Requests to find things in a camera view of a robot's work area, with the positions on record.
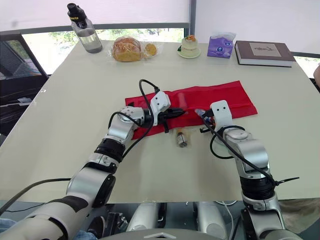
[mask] small plate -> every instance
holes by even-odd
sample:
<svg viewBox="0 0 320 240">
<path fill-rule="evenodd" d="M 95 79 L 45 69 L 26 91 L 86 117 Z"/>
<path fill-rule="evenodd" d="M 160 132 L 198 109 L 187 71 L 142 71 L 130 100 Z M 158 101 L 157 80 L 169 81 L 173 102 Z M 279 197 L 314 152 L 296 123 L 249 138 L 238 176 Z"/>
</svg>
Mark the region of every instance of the small plate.
<svg viewBox="0 0 320 240">
<path fill-rule="evenodd" d="M 200 50 L 199 48 L 197 48 L 197 50 L 198 50 L 199 52 L 198 52 L 196 55 L 194 55 L 194 56 L 185 56 L 185 55 L 183 55 L 183 53 L 182 53 L 181 51 L 176 51 L 176 52 L 179 54 L 180 57 L 183 57 L 183 58 L 185 58 L 185 59 L 195 59 L 195 58 L 199 57 L 200 54 L 201 54 L 201 50 Z"/>
</svg>

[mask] bottle cap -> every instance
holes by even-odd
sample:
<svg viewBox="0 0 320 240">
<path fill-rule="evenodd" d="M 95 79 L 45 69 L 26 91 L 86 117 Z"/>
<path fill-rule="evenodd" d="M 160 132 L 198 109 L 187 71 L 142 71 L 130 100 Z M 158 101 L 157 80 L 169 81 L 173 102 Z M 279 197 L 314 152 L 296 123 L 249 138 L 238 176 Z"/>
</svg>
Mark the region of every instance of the bottle cap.
<svg viewBox="0 0 320 240">
<path fill-rule="evenodd" d="M 66 7 L 69 9 L 67 14 L 71 21 L 80 22 L 86 19 L 87 16 L 85 14 L 85 11 L 81 9 L 78 5 L 74 3 L 69 3 Z"/>
</svg>

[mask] red cloth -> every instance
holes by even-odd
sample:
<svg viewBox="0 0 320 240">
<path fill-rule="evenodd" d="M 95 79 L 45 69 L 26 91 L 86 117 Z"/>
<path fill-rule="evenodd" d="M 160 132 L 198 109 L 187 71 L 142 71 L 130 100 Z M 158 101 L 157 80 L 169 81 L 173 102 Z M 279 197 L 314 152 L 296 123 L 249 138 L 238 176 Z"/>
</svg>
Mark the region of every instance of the red cloth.
<svg viewBox="0 0 320 240">
<path fill-rule="evenodd" d="M 176 91 L 165 91 L 168 94 L 171 108 L 182 108 L 185 114 L 168 119 L 169 129 L 182 128 L 187 126 L 202 125 L 202 119 L 195 113 L 195 109 L 210 109 L 210 105 L 220 100 L 226 100 L 231 110 L 232 118 L 241 118 L 257 114 L 256 107 L 251 102 L 240 81 L 234 81 L 216 86 L 193 86 Z M 154 93 L 147 94 L 147 99 L 154 97 Z M 148 106 L 142 96 L 128 97 L 125 104 L 134 107 L 147 109 Z M 138 128 L 133 135 L 133 139 L 139 138 L 146 128 Z M 147 136 L 164 132 L 164 126 L 154 126 Z"/>
</svg>

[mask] window blind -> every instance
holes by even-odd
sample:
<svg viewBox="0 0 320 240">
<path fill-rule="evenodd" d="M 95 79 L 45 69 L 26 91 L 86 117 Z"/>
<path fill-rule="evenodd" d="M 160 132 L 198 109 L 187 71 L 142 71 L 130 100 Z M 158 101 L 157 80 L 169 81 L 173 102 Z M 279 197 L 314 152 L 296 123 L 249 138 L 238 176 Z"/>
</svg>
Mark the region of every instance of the window blind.
<svg viewBox="0 0 320 240">
<path fill-rule="evenodd" d="M 0 32 L 71 24 L 72 0 L 1 0 Z M 93 24 L 189 24 L 189 0 L 75 0 Z"/>
</svg>

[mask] white table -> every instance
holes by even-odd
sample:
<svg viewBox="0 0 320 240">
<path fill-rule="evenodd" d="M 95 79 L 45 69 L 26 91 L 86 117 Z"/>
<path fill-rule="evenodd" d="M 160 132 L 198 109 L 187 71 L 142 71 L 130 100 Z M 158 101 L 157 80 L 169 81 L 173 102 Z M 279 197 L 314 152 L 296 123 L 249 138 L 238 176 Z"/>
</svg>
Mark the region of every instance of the white table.
<svg viewBox="0 0 320 240">
<path fill-rule="evenodd" d="M 263 142 L 276 180 L 300 176 L 277 187 L 278 197 L 320 196 L 320 94 L 298 64 L 238 65 L 234 53 L 231 59 L 207 57 L 207 44 L 200 45 L 200 57 L 184 59 L 176 53 L 178 43 L 165 43 L 151 60 L 121 63 L 107 57 L 110 43 L 103 44 L 97 54 L 77 44 L 1 146 L 0 200 L 36 181 L 72 177 L 100 143 L 124 98 L 140 95 L 141 78 L 168 91 L 240 80 L 258 115 L 234 123 Z M 134 147 L 115 174 L 109 202 L 241 200 L 234 160 L 214 158 L 210 134 L 200 134 L 199 127 L 189 130 L 187 148 L 176 146 L 174 130 L 146 137 Z M 61 198 L 66 188 L 66 182 L 46 183 L 20 201 Z"/>
</svg>

